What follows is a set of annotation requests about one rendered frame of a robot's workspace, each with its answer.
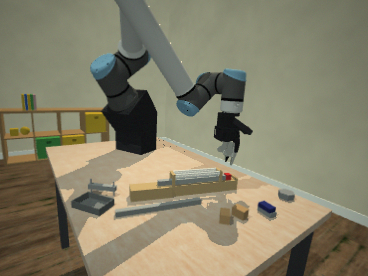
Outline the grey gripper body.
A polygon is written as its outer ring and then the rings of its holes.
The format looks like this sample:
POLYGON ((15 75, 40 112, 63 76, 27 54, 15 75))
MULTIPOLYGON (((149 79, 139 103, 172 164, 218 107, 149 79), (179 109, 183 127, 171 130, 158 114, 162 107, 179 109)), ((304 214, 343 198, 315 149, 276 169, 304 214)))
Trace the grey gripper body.
POLYGON ((217 126, 215 126, 214 129, 214 138, 221 142, 230 142, 237 137, 237 134, 240 135, 239 127, 233 123, 237 116, 240 116, 240 113, 218 112, 217 126))

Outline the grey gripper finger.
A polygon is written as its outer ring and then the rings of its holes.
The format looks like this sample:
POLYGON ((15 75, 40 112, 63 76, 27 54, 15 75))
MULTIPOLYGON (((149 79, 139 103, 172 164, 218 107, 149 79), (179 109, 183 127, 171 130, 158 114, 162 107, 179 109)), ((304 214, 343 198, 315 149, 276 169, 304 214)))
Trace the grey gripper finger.
POLYGON ((231 157, 230 165, 233 164, 239 146, 240 146, 240 135, 237 134, 237 137, 233 140, 233 142, 229 142, 228 148, 223 151, 223 155, 231 157))
MULTIPOLYGON (((229 142, 223 142, 223 144, 217 148, 217 151, 223 153, 223 151, 228 148, 228 143, 229 142)), ((229 156, 225 156, 225 162, 227 162, 228 158, 229 156)))

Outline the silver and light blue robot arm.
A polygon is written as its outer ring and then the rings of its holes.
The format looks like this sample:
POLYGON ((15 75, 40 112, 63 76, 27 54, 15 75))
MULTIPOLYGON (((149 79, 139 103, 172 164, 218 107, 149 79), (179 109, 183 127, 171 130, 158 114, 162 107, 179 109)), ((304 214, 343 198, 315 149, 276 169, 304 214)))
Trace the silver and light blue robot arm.
POLYGON ((215 94, 221 94, 221 111, 242 112, 245 71, 224 69, 220 73, 202 73, 195 84, 146 1, 115 2, 119 6, 121 29, 118 51, 101 55, 90 66, 111 110, 123 111, 136 103, 139 95, 127 80, 146 66, 152 57, 174 91, 178 99, 177 108, 184 115, 192 117, 197 114, 215 94))

